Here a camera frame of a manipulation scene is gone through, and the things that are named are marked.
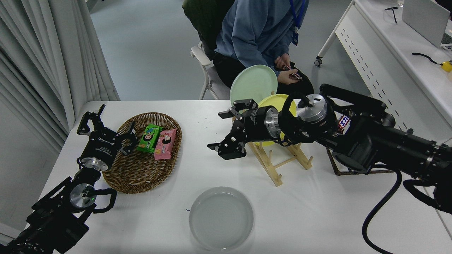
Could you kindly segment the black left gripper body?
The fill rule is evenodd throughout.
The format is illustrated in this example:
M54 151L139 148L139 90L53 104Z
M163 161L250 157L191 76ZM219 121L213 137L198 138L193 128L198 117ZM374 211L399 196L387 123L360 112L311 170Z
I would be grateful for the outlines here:
M81 164L101 161L99 166L111 167L121 148L121 143L117 140L119 134L111 129L92 131L89 134L89 141L81 154Z

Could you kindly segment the person's left hand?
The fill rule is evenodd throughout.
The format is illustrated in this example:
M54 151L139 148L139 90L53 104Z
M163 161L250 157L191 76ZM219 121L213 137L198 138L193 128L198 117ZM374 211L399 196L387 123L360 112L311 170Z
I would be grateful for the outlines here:
M275 67L279 70L283 70L284 66L290 67L290 56L288 53L284 53L278 56L274 61Z

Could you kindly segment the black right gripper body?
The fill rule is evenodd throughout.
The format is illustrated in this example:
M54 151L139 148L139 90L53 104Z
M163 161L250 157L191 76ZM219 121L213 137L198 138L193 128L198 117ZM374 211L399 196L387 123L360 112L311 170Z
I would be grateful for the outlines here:
M269 134L265 124L267 112L271 106L261 108L252 108L243 112L244 135L246 142L270 141L272 136Z

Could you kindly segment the person's right hand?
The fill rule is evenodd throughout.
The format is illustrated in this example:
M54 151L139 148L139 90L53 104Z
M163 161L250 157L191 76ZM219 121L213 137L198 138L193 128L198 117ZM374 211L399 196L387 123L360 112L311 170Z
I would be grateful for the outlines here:
M293 84L301 81L301 79L294 76L298 74L298 69L289 69L287 71L281 71L277 77L277 81L282 84Z

